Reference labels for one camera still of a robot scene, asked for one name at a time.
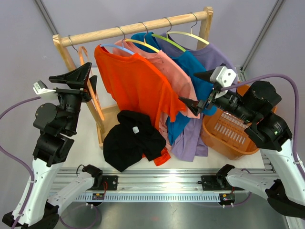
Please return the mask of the pink t-shirt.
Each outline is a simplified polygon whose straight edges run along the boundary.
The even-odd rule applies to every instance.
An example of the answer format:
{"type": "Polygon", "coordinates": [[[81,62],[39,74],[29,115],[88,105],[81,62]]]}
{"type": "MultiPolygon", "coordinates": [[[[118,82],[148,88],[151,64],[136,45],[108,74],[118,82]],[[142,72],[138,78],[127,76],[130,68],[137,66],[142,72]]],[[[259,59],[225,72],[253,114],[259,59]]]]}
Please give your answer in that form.
{"type": "MultiPolygon", "coordinates": [[[[151,49],[145,51],[143,48],[139,48],[137,44],[126,41],[117,41],[116,44],[124,46],[133,53],[138,53],[140,56],[152,63],[167,78],[172,89],[178,96],[192,100],[197,99],[191,78],[163,51],[153,52],[151,49]]],[[[171,122],[168,115],[161,115],[159,131],[166,139],[167,149],[171,150],[176,138],[181,134],[190,118],[199,119],[200,116],[195,116],[188,108],[185,111],[180,111],[178,113],[175,122],[171,122]]]]}

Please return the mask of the orange plastic hanger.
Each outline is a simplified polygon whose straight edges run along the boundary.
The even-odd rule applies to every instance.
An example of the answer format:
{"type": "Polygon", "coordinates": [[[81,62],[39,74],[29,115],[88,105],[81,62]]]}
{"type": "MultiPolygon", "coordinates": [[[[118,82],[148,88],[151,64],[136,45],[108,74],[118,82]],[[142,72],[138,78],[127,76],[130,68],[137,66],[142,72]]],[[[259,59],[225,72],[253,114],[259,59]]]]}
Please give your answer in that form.
{"type": "MultiPolygon", "coordinates": [[[[73,49],[78,53],[78,56],[79,56],[79,59],[80,59],[80,64],[81,65],[85,64],[84,56],[86,57],[87,62],[90,62],[88,51],[86,50],[86,48],[84,46],[80,46],[78,49],[76,49],[72,44],[70,35],[68,35],[68,39],[69,39],[69,42],[70,42],[71,46],[73,47],[73,49]]],[[[92,70],[90,70],[90,79],[93,79],[92,70]]],[[[102,121],[104,121],[104,115],[103,115],[102,110],[101,110],[101,106],[100,106],[100,103],[99,103],[99,98],[98,98],[98,95],[96,94],[96,90],[92,86],[92,83],[91,83],[90,79],[87,82],[87,87],[88,87],[88,90],[89,90],[89,93],[90,93],[90,96],[91,96],[91,99],[92,99],[92,102],[93,102],[93,106],[94,106],[99,118],[102,121]]]]}

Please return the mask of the light blue plastic hanger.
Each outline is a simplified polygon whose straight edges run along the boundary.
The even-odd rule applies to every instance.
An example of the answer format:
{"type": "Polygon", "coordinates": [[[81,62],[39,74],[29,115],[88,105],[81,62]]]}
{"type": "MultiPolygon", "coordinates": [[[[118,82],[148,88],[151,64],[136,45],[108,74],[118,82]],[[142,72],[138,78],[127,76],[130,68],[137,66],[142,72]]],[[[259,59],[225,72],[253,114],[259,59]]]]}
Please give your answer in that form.
{"type": "Polygon", "coordinates": [[[100,44],[100,47],[112,47],[112,48],[117,48],[117,49],[122,50],[122,51],[124,51],[124,52],[126,52],[126,53],[128,53],[128,54],[134,55],[134,54],[135,54],[134,52],[132,52],[131,50],[129,50],[129,49],[127,49],[127,48],[124,47],[123,41],[126,39],[126,35],[125,35],[123,29],[122,29],[120,26],[116,26],[116,27],[119,28],[120,31],[121,31],[122,34],[123,34],[123,39],[121,40],[122,45],[119,46],[119,45],[116,45],[116,44],[105,44],[105,43],[104,43],[104,44],[100,44]]]}

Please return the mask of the orange t-shirt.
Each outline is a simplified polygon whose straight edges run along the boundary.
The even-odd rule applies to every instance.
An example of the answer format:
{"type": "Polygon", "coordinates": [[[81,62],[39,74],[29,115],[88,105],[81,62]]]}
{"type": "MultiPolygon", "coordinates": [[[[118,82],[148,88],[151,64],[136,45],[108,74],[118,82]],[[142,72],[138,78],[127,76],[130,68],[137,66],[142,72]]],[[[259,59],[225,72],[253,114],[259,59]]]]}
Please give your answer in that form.
{"type": "Polygon", "coordinates": [[[167,78],[138,53],[123,57],[97,46],[94,57],[105,89],[120,110],[148,115],[156,129],[162,114],[174,122],[180,111],[186,111],[167,78]]]}

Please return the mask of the yellow plastic hanger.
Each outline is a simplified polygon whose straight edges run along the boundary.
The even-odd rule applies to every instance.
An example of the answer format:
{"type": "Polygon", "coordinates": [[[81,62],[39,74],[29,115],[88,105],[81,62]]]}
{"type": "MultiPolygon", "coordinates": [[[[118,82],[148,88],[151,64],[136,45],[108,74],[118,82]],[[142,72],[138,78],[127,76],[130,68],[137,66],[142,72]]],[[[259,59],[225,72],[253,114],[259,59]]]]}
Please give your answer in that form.
{"type": "Polygon", "coordinates": [[[148,43],[146,42],[146,36],[148,35],[148,28],[147,28],[147,26],[146,26],[143,22],[141,22],[141,24],[143,24],[144,27],[146,28],[146,34],[143,36],[143,41],[134,40],[134,39],[124,39],[124,40],[125,40],[126,42],[133,42],[133,43],[140,44],[140,45],[142,45],[142,46],[145,46],[145,47],[149,48],[150,50],[154,51],[155,53],[158,53],[158,52],[160,51],[159,49],[157,49],[157,48],[151,46],[150,44],[148,44],[148,43]]]}

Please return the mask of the black t-shirt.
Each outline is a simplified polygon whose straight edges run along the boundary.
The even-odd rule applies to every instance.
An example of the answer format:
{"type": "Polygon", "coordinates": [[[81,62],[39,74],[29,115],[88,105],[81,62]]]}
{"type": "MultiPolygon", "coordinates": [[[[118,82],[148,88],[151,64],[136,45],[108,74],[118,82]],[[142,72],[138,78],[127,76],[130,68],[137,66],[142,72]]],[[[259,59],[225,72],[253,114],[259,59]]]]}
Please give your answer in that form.
{"type": "Polygon", "coordinates": [[[123,172],[143,156],[152,161],[162,155],[166,140],[152,126],[148,115],[122,110],[117,120],[119,124],[109,131],[103,142],[103,156],[109,165],[123,172]]]}

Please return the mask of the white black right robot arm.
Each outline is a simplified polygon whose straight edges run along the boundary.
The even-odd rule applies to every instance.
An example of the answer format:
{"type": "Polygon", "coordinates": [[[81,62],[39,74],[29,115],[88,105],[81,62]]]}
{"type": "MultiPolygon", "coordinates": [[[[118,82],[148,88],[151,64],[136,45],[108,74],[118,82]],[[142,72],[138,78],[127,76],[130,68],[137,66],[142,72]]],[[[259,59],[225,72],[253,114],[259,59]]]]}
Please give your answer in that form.
{"type": "Polygon", "coordinates": [[[195,115],[216,106],[245,125],[245,133],[271,161],[278,179],[265,179],[232,165],[223,166],[216,183],[223,190],[234,187],[247,190],[267,200],[278,213],[288,217],[305,217],[305,167],[297,153],[299,96],[295,95],[295,124],[291,131],[286,121],[273,112],[281,96],[269,83],[270,75],[248,80],[244,95],[234,93],[236,73],[225,66],[196,73],[195,77],[212,83],[208,96],[199,101],[181,97],[195,115]]]}

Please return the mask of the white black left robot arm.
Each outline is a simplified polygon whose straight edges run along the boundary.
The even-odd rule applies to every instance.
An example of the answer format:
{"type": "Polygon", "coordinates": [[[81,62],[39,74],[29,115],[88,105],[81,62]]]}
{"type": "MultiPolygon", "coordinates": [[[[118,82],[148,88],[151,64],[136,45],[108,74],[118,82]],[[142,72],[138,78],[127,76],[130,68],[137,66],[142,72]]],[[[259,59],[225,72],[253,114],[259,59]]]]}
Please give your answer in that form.
{"type": "Polygon", "coordinates": [[[34,127],[40,136],[33,151],[32,166],[27,166],[30,177],[17,207],[2,218],[11,228],[52,229],[62,212],[83,192],[102,187],[102,171],[85,166],[79,175],[58,193],[50,196],[51,186],[67,159],[81,104],[91,99],[88,86],[92,64],[87,62],[71,72],[49,77],[51,83],[67,88],[49,89],[42,81],[33,85],[37,98],[58,99],[59,104],[45,103],[35,113],[34,127]]]}

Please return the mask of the blue t-shirt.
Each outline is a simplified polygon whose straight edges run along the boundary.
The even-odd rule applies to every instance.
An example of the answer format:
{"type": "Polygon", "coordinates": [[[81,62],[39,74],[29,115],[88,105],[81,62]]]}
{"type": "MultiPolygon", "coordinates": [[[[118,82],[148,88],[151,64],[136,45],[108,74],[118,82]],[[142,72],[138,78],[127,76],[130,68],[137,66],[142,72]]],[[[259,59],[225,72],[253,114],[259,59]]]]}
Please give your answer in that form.
{"type": "MultiPolygon", "coordinates": [[[[196,97],[192,100],[206,100],[209,93],[212,90],[213,85],[204,80],[201,80],[194,76],[195,73],[205,72],[206,68],[202,65],[203,61],[199,61],[193,54],[200,53],[202,50],[182,51],[173,44],[160,39],[157,34],[150,32],[137,33],[132,36],[132,39],[139,41],[146,41],[149,45],[162,50],[167,56],[169,56],[176,64],[184,70],[184,72],[190,77],[196,97]]],[[[178,114],[176,121],[171,123],[170,119],[167,119],[167,130],[170,145],[174,146],[178,144],[181,138],[190,138],[191,135],[199,137],[201,130],[201,123],[203,115],[199,115],[199,118],[189,118],[182,114],[178,114]]]]}

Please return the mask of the cream plastic hanger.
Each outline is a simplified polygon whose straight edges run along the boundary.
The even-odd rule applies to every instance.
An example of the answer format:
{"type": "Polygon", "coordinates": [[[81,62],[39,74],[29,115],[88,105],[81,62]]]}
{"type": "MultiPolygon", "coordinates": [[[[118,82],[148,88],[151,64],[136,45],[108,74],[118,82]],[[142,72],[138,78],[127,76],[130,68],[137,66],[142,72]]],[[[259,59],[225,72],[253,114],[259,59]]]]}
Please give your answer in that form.
{"type": "Polygon", "coordinates": [[[178,34],[178,35],[184,35],[184,36],[188,36],[188,37],[191,37],[191,38],[194,38],[196,39],[197,41],[199,41],[199,43],[202,43],[202,44],[205,44],[205,45],[208,45],[210,44],[207,40],[205,40],[204,38],[201,38],[195,34],[193,34],[193,27],[197,25],[198,23],[198,18],[197,18],[197,15],[193,12],[190,12],[190,14],[192,14],[195,19],[196,19],[196,22],[194,25],[191,26],[190,28],[190,32],[184,32],[184,31],[169,31],[167,32],[167,34],[178,34]]]}

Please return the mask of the purple t-shirt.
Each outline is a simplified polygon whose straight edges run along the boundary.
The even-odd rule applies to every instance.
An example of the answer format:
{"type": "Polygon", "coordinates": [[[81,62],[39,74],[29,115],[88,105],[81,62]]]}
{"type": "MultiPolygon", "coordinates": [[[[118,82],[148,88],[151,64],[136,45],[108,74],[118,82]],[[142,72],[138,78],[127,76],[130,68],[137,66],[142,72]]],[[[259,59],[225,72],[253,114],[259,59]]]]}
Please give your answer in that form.
{"type": "MultiPolygon", "coordinates": [[[[203,61],[202,65],[207,71],[213,70],[218,66],[225,65],[228,69],[236,70],[234,65],[228,60],[221,51],[212,43],[208,44],[202,49],[200,53],[193,55],[199,60],[203,61]]],[[[212,116],[217,111],[217,107],[213,106],[210,110],[205,109],[200,115],[203,117],[212,116]]],[[[190,138],[181,138],[178,144],[172,146],[171,152],[182,161],[192,162],[195,156],[208,156],[208,147],[203,143],[200,134],[199,137],[191,135],[190,138]]]]}

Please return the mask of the green plastic hanger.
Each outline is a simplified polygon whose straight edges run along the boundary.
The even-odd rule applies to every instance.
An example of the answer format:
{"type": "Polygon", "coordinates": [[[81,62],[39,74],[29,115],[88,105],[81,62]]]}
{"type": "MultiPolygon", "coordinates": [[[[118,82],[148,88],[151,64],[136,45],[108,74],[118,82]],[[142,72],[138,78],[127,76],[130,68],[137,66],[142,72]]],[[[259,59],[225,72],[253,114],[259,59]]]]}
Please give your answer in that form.
{"type": "Polygon", "coordinates": [[[163,37],[161,35],[158,35],[158,34],[152,34],[152,37],[155,37],[155,38],[158,38],[158,39],[161,39],[165,42],[168,42],[170,43],[171,45],[175,46],[176,48],[178,48],[179,50],[181,50],[182,52],[186,52],[186,49],[184,47],[182,47],[181,45],[177,44],[176,42],[172,41],[171,39],[168,38],[168,32],[172,29],[172,23],[170,21],[169,18],[167,17],[164,17],[164,19],[167,19],[167,21],[169,22],[170,24],[170,29],[166,32],[166,36],[163,37]]]}

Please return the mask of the wooden clothes rack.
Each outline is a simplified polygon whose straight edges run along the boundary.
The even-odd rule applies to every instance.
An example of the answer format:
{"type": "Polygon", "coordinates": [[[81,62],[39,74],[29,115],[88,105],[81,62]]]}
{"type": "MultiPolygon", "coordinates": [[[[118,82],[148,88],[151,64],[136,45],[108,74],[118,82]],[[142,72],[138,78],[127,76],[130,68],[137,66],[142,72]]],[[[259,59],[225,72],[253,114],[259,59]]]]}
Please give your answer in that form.
{"type": "MultiPolygon", "coordinates": [[[[67,50],[67,47],[69,46],[120,37],[123,34],[129,35],[143,32],[145,31],[145,28],[150,31],[165,28],[170,25],[175,26],[194,21],[199,21],[201,23],[199,37],[207,40],[210,33],[213,13],[213,8],[209,6],[205,7],[203,11],[193,14],[187,13],[184,15],[173,16],[169,18],[146,21],[144,23],[139,22],[135,24],[125,25],[121,27],[122,30],[119,30],[119,28],[115,27],[100,31],[73,35],[71,37],[61,37],[59,34],[56,34],[53,35],[52,39],[55,47],[65,62],[65,65],[67,66],[68,70],[71,71],[76,69],[76,65],[74,64],[74,61],[72,60],[72,57],[67,50]]],[[[112,116],[118,113],[118,106],[111,105],[108,107],[101,107],[97,95],[93,97],[93,100],[87,102],[86,104],[96,122],[99,148],[103,148],[103,141],[106,137],[106,134],[109,132],[110,128],[114,126],[114,118],[112,116]]]]}

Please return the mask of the orange laundry basket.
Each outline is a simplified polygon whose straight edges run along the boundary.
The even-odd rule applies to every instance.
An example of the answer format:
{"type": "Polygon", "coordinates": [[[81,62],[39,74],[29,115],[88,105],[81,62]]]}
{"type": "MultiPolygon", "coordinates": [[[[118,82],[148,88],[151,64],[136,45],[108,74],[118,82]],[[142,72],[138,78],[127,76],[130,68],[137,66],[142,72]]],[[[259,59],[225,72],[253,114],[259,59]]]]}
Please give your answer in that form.
{"type": "Polygon", "coordinates": [[[230,160],[256,153],[258,147],[245,129],[258,126],[280,101],[276,89],[266,81],[240,86],[236,92],[227,91],[213,100],[216,113],[203,118],[202,141],[230,160]]]}

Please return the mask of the aluminium mounting rail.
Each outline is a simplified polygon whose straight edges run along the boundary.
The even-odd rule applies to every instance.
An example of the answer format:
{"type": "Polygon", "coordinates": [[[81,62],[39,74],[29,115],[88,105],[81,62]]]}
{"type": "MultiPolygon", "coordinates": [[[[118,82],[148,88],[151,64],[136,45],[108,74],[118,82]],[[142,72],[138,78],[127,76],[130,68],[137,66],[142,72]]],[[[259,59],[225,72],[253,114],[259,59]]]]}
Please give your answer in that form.
{"type": "MultiPolygon", "coordinates": [[[[125,170],[102,168],[103,175],[118,176],[117,193],[196,193],[202,191],[197,182],[203,175],[215,175],[219,169],[140,169],[125,170]]],[[[263,178],[279,178],[271,169],[248,169],[263,178]]],[[[59,191],[76,178],[76,169],[63,168],[51,186],[59,191]]]]}

